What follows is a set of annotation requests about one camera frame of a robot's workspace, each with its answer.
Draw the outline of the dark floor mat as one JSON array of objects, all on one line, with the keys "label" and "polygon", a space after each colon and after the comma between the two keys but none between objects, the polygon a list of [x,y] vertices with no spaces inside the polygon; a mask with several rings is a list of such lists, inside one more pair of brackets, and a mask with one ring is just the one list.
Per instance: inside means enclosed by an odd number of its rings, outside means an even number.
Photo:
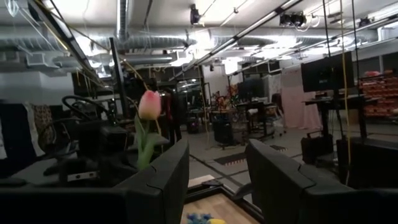
[{"label": "dark floor mat", "polygon": [[[270,147],[279,152],[288,150],[286,147],[283,147],[283,146],[270,145]],[[240,152],[237,154],[232,154],[230,156],[224,156],[224,157],[219,157],[219,158],[214,159],[215,162],[217,162],[218,164],[220,164],[222,166],[231,166],[234,164],[244,162],[245,160],[246,160],[245,152]]]}]

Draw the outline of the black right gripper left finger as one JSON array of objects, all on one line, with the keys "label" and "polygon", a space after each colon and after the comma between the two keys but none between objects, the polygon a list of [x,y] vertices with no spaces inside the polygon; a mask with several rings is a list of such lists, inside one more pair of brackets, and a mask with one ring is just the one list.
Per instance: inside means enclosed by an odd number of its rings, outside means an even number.
[{"label": "black right gripper left finger", "polygon": [[145,169],[116,186],[124,218],[114,224],[179,224],[189,180],[189,144],[181,139]]}]

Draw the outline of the pale draped cloth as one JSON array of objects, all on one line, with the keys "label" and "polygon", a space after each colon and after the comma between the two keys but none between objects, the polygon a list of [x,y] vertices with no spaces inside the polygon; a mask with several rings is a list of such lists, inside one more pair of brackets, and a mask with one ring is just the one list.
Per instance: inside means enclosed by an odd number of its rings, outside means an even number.
[{"label": "pale draped cloth", "polygon": [[281,97],[284,122],[287,128],[321,129],[317,105],[305,101],[315,97],[315,92],[303,91],[302,72],[299,66],[284,68],[281,73]]}]

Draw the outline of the black carry case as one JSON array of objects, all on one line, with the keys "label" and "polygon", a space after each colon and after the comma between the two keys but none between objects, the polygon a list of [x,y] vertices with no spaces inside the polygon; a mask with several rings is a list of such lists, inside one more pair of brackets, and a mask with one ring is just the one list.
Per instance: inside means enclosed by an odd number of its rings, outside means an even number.
[{"label": "black carry case", "polygon": [[333,149],[333,136],[327,134],[311,137],[316,131],[307,133],[305,138],[301,139],[302,160],[306,164],[314,164],[320,156],[331,154]]}]

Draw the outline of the black flat monitor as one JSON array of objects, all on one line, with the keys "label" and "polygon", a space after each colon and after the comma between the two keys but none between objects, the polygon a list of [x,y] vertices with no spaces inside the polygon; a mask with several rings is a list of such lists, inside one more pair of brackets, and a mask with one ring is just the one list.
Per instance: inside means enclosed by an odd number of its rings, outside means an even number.
[{"label": "black flat monitor", "polygon": [[354,87],[354,72],[351,52],[301,64],[304,92],[343,89]]}]

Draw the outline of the pink artificial tulip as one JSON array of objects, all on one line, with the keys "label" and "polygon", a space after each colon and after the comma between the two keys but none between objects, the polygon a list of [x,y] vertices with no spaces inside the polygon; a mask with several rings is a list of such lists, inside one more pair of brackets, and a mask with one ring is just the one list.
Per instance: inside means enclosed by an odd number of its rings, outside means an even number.
[{"label": "pink artificial tulip", "polygon": [[134,117],[138,150],[137,169],[143,170],[154,154],[156,136],[149,132],[150,122],[157,121],[161,113],[161,97],[158,91],[147,90],[140,99],[137,114]]}]

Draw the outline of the blue artificial flower bunch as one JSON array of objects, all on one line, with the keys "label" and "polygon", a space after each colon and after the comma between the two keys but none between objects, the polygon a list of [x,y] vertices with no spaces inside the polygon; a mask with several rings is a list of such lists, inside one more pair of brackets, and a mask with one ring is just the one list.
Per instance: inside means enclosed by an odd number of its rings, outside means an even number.
[{"label": "blue artificial flower bunch", "polygon": [[210,214],[205,213],[188,213],[186,218],[187,224],[209,224],[213,217]]}]

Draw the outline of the shelf with orange bins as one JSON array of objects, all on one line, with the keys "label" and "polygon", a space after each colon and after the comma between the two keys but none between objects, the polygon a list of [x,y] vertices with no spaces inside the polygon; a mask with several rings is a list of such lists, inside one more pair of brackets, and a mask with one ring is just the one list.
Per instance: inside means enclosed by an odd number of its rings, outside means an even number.
[{"label": "shelf with orange bins", "polygon": [[368,118],[398,116],[398,71],[365,72],[359,79],[359,87],[366,98],[376,99],[364,107]]}]

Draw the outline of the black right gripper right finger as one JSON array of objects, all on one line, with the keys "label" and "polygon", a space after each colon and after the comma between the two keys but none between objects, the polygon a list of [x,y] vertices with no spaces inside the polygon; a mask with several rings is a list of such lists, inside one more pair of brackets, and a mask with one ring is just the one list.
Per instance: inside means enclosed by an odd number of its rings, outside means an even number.
[{"label": "black right gripper right finger", "polygon": [[258,140],[250,140],[245,153],[266,224],[349,223],[352,189]]}]

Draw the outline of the black standing desk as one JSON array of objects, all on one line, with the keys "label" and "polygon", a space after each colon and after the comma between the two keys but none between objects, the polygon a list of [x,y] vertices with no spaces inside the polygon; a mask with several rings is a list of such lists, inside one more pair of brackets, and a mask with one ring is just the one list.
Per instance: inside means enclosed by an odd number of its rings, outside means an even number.
[{"label": "black standing desk", "polygon": [[347,105],[345,105],[344,98],[337,98],[336,100],[333,97],[324,97],[317,98],[311,100],[305,100],[303,103],[308,105],[317,105],[321,114],[322,128],[321,128],[321,136],[329,135],[328,128],[328,115],[330,110],[358,110],[358,123],[360,135],[362,138],[367,138],[368,133],[366,130],[366,122],[365,122],[365,114],[364,108],[367,105],[375,105],[380,98],[370,98],[364,95],[349,95],[347,97]]}]

